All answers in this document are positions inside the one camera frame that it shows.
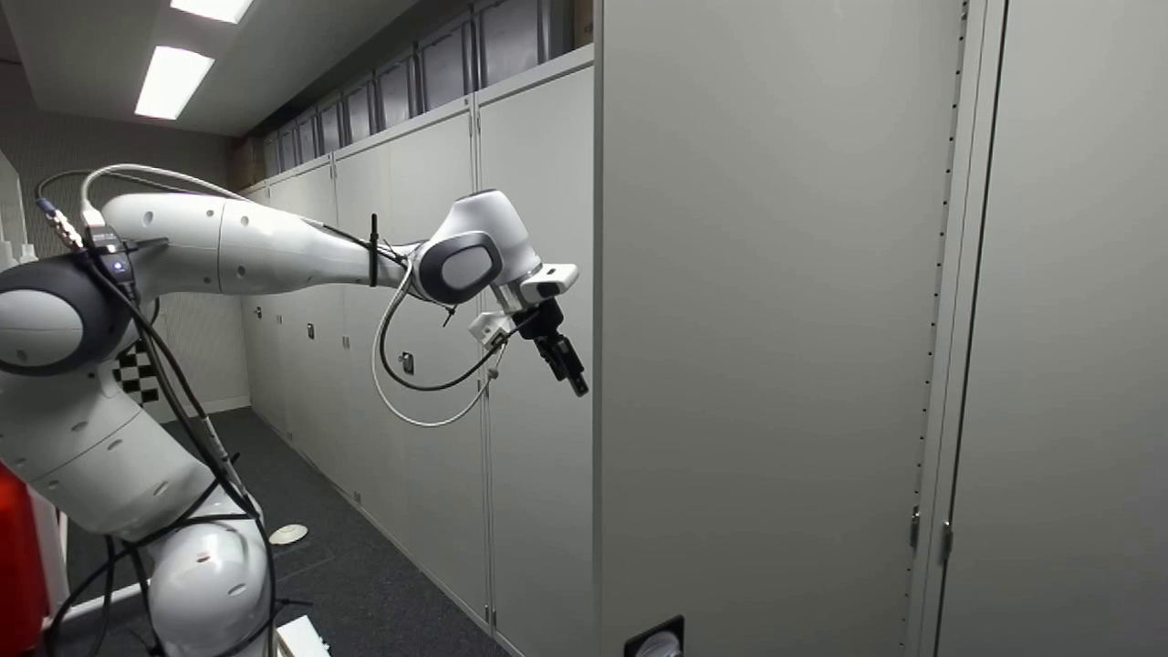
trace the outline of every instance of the fluorescent light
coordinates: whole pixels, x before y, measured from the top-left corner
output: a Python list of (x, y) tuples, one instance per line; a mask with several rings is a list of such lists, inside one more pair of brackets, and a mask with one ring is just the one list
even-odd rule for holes
[(175, 12), (199, 13), (210, 23), (240, 23), (252, 0), (170, 0)]
[(175, 121), (214, 57), (182, 47), (154, 47), (147, 84), (138, 96), (138, 115)]

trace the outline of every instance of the wall socket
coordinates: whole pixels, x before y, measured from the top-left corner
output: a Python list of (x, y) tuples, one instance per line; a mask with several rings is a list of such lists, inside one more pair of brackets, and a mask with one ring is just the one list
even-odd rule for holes
[(624, 657), (683, 657), (687, 653), (687, 616), (672, 616), (624, 642)]

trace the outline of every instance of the metal cabinet door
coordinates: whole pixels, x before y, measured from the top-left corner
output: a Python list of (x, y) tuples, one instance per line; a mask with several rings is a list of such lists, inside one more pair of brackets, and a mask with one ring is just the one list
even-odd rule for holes
[(1165, 26), (1006, 7), (940, 657), (1168, 653)]

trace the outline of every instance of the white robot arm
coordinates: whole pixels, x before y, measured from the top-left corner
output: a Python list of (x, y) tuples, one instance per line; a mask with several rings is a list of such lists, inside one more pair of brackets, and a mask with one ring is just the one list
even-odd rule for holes
[(493, 289), (549, 373), (588, 394), (583, 365), (559, 334), (577, 265), (542, 262), (503, 193), (450, 206), (419, 245), (343, 237), (240, 196), (122, 193), (82, 206), (72, 254), (0, 269), (0, 462), (92, 534), (138, 545), (148, 613), (167, 653), (270, 653), (270, 561), (246, 491), (221, 462), (189, 457), (108, 377), (131, 309), (167, 293), (260, 295), (307, 283), (403, 283), (425, 304)]

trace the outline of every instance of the floor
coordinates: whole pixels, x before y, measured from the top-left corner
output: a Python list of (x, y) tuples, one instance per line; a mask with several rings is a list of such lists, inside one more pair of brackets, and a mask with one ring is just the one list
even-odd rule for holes
[[(384, 541), (311, 462), (260, 416), (214, 419), (235, 472), (270, 525), (302, 522), (311, 537), (277, 552), (280, 619), (311, 616), (333, 657), (503, 657), (389, 541)], [(72, 537), (68, 578), (78, 584), (104, 554), (99, 537)], [(93, 653), (102, 616), (63, 631), (58, 657)], [(117, 607), (102, 638), (104, 657), (148, 653), (138, 602)]]

